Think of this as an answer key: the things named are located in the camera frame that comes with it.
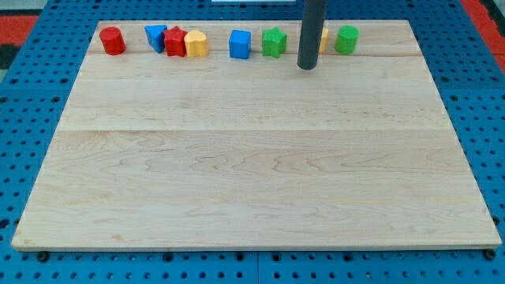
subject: black metal pole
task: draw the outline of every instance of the black metal pole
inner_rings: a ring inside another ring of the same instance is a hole
[[[317,65],[327,4],[328,0],[305,0],[298,44],[298,66],[304,70]]]

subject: wooden board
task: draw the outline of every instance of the wooden board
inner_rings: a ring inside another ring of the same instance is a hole
[[[206,58],[154,53],[146,24],[199,28]],[[344,24],[357,51],[332,50]],[[13,239],[23,251],[477,249],[501,243],[406,21],[100,22]],[[280,59],[263,28],[288,33]],[[232,29],[249,60],[229,58]]]

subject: yellow block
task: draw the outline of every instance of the yellow block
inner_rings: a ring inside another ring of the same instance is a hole
[[[192,30],[184,37],[186,54],[189,57],[207,56],[208,42],[207,36],[198,30]]]
[[[323,35],[321,35],[321,44],[319,45],[319,53],[322,54],[326,49],[326,42],[328,41],[328,29],[323,28]]]

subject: blue cube block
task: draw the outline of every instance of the blue cube block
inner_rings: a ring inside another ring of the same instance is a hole
[[[145,26],[144,30],[145,35],[148,37],[148,42],[152,48],[156,50],[156,52],[162,53],[162,51],[165,49],[163,31],[166,30],[166,25],[160,24]]]
[[[233,30],[230,35],[230,57],[247,59],[251,51],[251,32]]]

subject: red pegboard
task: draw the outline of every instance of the red pegboard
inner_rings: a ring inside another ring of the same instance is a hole
[[[23,45],[39,16],[0,16],[0,44]]]
[[[479,0],[461,0],[461,3],[495,56],[499,67],[505,72],[505,38],[498,32],[498,26],[489,16],[487,8]]]

